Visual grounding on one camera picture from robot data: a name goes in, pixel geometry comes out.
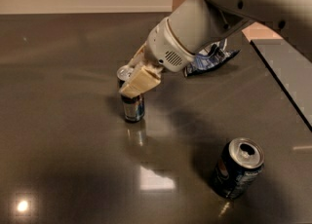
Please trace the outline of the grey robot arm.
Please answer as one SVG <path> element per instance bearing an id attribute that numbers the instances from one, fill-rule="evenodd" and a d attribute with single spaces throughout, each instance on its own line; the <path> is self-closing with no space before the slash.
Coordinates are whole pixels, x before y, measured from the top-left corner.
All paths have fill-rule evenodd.
<path id="1" fill-rule="evenodd" d="M 197 53 L 259 22 L 312 58 L 312 0 L 185 0 L 149 33 L 129 61 L 119 93 L 133 98 L 157 87 L 161 72 L 182 70 Z"/>

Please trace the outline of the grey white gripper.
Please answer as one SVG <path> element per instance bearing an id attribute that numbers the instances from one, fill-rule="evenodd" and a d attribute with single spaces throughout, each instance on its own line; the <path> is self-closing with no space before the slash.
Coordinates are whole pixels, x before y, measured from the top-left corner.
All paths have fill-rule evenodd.
<path id="1" fill-rule="evenodd" d="M 162 68 L 144 64 L 149 59 L 171 72 L 178 72 L 194 60 L 174 36 L 169 18 L 164 18 L 149 33 L 146 44 L 143 44 L 128 62 L 134 69 L 130 78 L 123 84 L 119 93 L 134 98 L 146 93 L 161 83 Z"/>

